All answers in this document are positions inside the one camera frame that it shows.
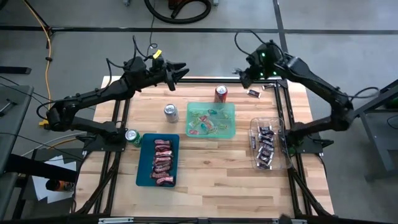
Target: can lid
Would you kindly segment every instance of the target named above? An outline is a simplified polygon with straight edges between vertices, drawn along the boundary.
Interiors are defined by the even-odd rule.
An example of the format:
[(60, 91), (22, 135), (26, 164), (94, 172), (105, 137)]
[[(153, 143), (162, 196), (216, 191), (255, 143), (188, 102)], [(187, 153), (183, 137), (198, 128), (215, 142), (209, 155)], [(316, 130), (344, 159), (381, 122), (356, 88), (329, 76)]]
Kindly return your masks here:
[(137, 132), (135, 130), (128, 130), (125, 135), (127, 140), (133, 140), (137, 137)]
[(174, 113), (175, 111), (175, 106), (174, 105), (166, 105), (166, 107), (164, 108), (165, 113), (171, 114)]
[(219, 93), (219, 94), (226, 93), (226, 86), (224, 86), (224, 85), (219, 85), (219, 86), (216, 88), (216, 91), (217, 91), (217, 93)]

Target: red soda can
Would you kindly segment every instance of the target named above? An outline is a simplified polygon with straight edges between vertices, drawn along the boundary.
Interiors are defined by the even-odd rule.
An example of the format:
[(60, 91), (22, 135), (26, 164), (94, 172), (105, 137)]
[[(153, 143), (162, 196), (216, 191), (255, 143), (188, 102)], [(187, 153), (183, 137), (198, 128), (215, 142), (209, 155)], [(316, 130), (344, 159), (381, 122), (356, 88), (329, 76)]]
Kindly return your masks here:
[(218, 87), (216, 87), (216, 93), (214, 95), (214, 102), (215, 103), (225, 103), (227, 94), (228, 94), (228, 90), (226, 89), (226, 86), (219, 85)]

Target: clear plastic container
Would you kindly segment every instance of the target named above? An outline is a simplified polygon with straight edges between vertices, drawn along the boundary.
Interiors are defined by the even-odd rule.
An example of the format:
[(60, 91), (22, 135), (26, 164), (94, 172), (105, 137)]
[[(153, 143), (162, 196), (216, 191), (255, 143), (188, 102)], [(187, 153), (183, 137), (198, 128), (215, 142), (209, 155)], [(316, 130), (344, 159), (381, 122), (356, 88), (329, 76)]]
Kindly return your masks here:
[[(261, 154), (262, 158), (257, 158), (259, 155), (260, 145), (259, 138), (259, 127), (270, 127), (274, 132), (273, 138), (273, 155), (272, 160), (267, 167), (267, 163), (264, 162), (264, 156)], [(278, 170), (278, 169), (288, 169), (292, 167), (292, 160), (289, 157), (287, 151), (285, 134), (284, 134), (284, 121), (280, 118), (254, 118), (251, 120), (250, 130), (249, 130), (249, 147), (252, 155), (252, 166), (256, 170)]]
[(223, 138), (235, 135), (233, 103), (188, 103), (187, 136), (192, 138)]

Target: transparent green tray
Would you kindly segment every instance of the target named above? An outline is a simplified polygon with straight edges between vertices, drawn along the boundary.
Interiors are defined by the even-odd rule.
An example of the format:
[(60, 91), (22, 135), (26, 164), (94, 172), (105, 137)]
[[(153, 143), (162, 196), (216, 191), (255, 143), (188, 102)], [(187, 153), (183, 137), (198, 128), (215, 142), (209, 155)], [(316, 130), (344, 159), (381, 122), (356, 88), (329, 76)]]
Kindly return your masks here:
[(192, 138), (224, 138), (235, 135), (233, 103), (188, 103), (187, 136)]

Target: green soda can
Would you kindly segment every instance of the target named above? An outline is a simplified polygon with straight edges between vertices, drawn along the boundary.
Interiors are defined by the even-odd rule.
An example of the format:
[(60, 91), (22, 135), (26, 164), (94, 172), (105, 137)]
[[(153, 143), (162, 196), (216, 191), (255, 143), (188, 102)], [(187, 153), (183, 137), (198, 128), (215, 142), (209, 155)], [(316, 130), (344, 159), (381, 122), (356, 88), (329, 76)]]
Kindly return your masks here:
[(126, 131), (126, 139), (136, 147), (141, 147), (141, 136), (137, 130)]

